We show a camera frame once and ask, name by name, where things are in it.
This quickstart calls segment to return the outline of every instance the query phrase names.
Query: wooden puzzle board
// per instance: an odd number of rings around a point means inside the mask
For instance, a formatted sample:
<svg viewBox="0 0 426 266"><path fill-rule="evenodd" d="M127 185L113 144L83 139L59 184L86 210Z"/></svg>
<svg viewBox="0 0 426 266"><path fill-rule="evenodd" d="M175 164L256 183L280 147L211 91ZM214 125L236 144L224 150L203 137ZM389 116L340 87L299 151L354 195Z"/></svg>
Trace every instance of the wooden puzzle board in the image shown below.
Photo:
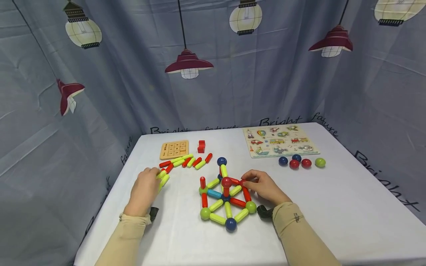
<svg viewBox="0 0 426 266"><path fill-rule="evenodd" d="M166 142L161 146L160 160L170 160L187 154L189 154L187 140Z"/></svg>
<svg viewBox="0 0 426 266"><path fill-rule="evenodd" d="M243 128L252 158L319 154L300 124Z"/></svg>

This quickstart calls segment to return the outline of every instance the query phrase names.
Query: magnetic building structure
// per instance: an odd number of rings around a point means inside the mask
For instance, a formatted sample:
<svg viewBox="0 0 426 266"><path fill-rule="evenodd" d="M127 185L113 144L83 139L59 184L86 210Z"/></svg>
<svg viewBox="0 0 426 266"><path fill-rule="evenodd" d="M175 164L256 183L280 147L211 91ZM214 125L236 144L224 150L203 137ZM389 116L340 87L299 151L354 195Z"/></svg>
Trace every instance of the magnetic building structure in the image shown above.
<svg viewBox="0 0 426 266"><path fill-rule="evenodd" d="M251 201L248 189L242 185L245 180L228 177L226 159L220 157L217 160L217 164L219 166L219 175L217 178L207 185L205 177L200 178L199 192L202 205L200 216L203 220L210 219L224 225L229 232L232 232L237 228L237 223L241 222L249 213L256 212L256 204ZM222 193L213 190L219 183L221 184ZM245 201L234 198L241 191L244 194ZM207 196L217 199L217 201L208 206ZM235 217L232 217L231 204L242 209ZM225 206L226 218L214 213L222 205Z"/></svg>

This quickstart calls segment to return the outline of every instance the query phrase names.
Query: blue ball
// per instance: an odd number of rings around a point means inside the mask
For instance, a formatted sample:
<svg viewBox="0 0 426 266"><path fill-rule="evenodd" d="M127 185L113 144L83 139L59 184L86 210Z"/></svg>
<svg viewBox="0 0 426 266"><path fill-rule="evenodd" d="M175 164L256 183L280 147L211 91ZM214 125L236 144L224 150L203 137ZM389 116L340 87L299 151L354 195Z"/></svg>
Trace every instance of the blue ball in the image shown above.
<svg viewBox="0 0 426 266"><path fill-rule="evenodd" d="M223 158L223 157L219 157L219 158L217 158L217 165L218 165L218 166L221 166L222 164L224 164L224 165L226 165L226 164L227 164L226 159L225 159L225 158Z"/></svg>
<svg viewBox="0 0 426 266"><path fill-rule="evenodd" d="M295 155L293 155L292 159L300 162L302 160L302 157L298 154L295 154Z"/></svg>
<svg viewBox="0 0 426 266"><path fill-rule="evenodd" d="M221 200L223 200L223 202L230 201L230 200L231 200L231 195L229 195L229 196L225 197L225 196L222 194L222 196L220 197L220 199L221 199Z"/></svg>
<svg viewBox="0 0 426 266"><path fill-rule="evenodd" d="M287 163L288 163L288 159L286 157L280 157L278 159L278 164L281 165L281 166L285 166L285 165L287 165Z"/></svg>
<svg viewBox="0 0 426 266"><path fill-rule="evenodd" d="M228 218L226 219L225 227L228 231L234 231L237 229L237 221L234 218Z"/></svg>

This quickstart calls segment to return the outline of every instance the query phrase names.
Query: table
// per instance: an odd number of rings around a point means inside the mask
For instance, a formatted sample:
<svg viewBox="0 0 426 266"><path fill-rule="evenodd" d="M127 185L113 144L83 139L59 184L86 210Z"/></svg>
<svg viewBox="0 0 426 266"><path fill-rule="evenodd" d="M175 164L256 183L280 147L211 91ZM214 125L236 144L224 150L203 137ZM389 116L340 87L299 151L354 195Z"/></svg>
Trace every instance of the table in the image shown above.
<svg viewBox="0 0 426 266"><path fill-rule="evenodd" d="M231 177L239 179L249 169L269 173L343 264L398 261L392 265L424 265L426 226L321 125L304 123L300 127L321 151L320 155L305 157L312 161L325 158L325 168L294 171L279 166L278 158L252 159L242 129L141 136L82 242L75 265L95 264L128 202L137 174L147 166L158 166L162 143L178 140L189 140L195 156L198 141L205 140L202 157L212 152L213 159L198 171L180 166L171 171L153 204L160 212L145 231L137 265L287 265L273 224L257 214L245 218L232 234L213 221L201 220L199 178L205 176L209 182L217 176L218 157L228 160ZM257 205L265 204L255 196L252 199ZM224 209L216 212L225 216Z"/></svg>

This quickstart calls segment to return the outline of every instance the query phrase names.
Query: red ball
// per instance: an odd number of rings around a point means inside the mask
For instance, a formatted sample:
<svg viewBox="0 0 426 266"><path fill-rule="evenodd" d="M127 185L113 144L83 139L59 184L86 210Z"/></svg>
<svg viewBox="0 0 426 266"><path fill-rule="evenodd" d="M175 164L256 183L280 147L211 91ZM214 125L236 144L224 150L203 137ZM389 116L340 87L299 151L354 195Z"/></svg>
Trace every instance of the red ball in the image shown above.
<svg viewBox="0 0 426 266"><path fill-rule="evenodd" d="M302 160L302 166L304 168L309 168L312 165L312 162L310 159L303 159Z"/></svg>
<svg viewBox="0 0 426 266"><path fill-rule="evenodd" d="M291 169L297 169L297 168L299 168L299 161L298 160L291 160L290 161L290 168Z"/></svg>
<svg viewBox="0 0 426 266"><path fill-rule="evenodd" d="M232 186L232 180L229 177L222 178L222 186L226 189Z"/></svg>

